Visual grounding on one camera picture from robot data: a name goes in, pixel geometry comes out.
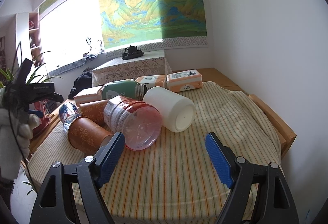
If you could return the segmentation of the left white gloved hand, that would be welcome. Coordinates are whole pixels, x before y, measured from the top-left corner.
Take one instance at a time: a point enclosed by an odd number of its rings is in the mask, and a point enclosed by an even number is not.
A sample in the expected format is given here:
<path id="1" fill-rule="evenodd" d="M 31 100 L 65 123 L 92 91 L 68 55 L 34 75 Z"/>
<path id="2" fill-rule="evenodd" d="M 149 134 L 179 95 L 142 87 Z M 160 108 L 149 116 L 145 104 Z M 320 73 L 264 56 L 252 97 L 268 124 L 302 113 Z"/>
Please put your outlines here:
<path id="1" fill-rule="evenodd" d="M 1 109 L 1 177 L 14 180 L 19 174 L 21 160 L 30 154 L 33 129 L 40 125 L 35 114 Z"/>

